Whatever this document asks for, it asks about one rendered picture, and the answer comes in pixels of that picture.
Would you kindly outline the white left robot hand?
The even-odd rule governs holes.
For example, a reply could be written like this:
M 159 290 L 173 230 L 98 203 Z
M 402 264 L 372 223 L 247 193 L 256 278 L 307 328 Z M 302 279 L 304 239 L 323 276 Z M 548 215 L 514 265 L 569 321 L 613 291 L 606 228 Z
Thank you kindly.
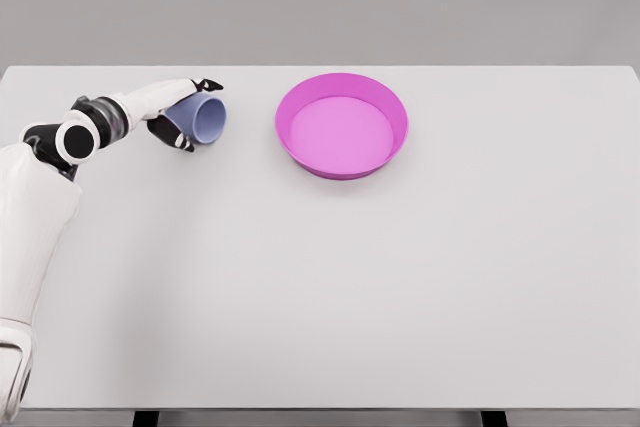
M 151 101 L 151 113 L 158 113 L 154 119 L 146 121 L 147 129 L 165 145 L 193 152 L 195 143 L 164 115 L 164 112 L 181 100 L 195 93 L 209 93 L 221 91 L 224 87 L 211 79 L 179 79 L 153 84 L 148 94 Z

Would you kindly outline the lavender blue cup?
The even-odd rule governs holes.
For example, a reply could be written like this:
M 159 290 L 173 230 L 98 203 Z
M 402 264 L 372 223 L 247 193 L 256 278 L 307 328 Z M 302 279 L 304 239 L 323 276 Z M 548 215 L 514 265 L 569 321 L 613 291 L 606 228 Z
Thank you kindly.
M 221 100 L 200 92 L 171 106 L 164 115 L 189 139 L 197 144 L 208 145 L 221 136 L 227 111 Z

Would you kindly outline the pink round plate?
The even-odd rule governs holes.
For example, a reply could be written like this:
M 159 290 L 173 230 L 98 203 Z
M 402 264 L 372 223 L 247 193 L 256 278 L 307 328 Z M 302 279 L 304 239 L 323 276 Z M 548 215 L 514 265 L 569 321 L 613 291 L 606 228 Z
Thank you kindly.
M 326 73 L 285 94 L 275 130 L 284 150 L 307 171 L 354 180 L 379 170 L 401 150 L 409 117 L 383 83 L 355 73 Z

